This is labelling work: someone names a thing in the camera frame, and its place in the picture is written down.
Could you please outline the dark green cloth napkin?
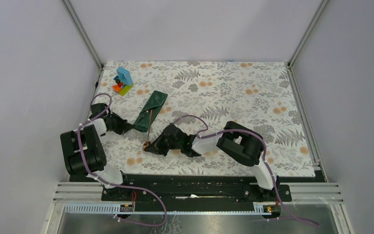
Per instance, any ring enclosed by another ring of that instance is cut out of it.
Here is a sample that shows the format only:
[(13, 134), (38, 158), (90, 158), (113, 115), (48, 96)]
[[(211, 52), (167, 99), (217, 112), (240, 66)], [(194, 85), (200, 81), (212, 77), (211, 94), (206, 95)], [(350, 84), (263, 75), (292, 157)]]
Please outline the dark green cloth napkin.
[(167, 97), (166, 93), (154, 91), (133, 123), (134, 129), (147, 132), (164, 106)]

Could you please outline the copper spoon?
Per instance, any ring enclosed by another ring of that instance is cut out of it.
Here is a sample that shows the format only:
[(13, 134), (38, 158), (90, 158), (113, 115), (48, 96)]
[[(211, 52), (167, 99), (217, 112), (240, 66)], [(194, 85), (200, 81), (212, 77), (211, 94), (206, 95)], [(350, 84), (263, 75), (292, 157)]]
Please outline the copper spoon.
[(150, 142), (150, 130), (151, 130), (151, 125), (152, 125), (152, 115), (153, 115), (153, 110), (150, 109), (148, 111), (148, 113), (150, 114), (150, 117), (149, 117), (149, 126), (148, 126), (148, 131), (147, 131), (147, 140), (145, 141), (145, 143), (143, 144), (143, 151), (149, 146), (151, 145), (151, 142)]

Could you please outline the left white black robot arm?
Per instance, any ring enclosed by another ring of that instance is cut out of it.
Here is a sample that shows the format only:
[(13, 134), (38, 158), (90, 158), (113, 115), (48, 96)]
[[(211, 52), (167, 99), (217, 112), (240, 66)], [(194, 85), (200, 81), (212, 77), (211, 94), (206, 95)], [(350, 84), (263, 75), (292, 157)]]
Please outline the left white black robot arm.
[(70, 176), (85, 176), (100, 182), (106, 189), (113, 188), (119, 200), (126, 200), (132, 188), (124, 182), (122, 171), (107, 163), (100, 138), (107, 132), (123, 135), (134, 126), (105, 103), (91, 105), (90, 112), (89, 119), (77, 129), (60, 134), (66, 170)]

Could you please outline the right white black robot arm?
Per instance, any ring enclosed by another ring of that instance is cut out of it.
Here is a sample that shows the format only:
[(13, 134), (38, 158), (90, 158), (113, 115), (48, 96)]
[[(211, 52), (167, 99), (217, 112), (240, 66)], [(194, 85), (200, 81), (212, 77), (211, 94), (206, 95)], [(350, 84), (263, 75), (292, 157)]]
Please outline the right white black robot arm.
[(266, 162), (267, 146), (263, 137), (234, 122), (209, 135), (186, 134), (174, 124), (167, 126), (143, 150), (166, 156), (170, 150), (179, 150), (187, 157), (198, 157), (210, 151), (221, 150), (239, 164), (249, 167), (260, 187), (264, 200), (271, 201), (279, 195), (278, 177)]

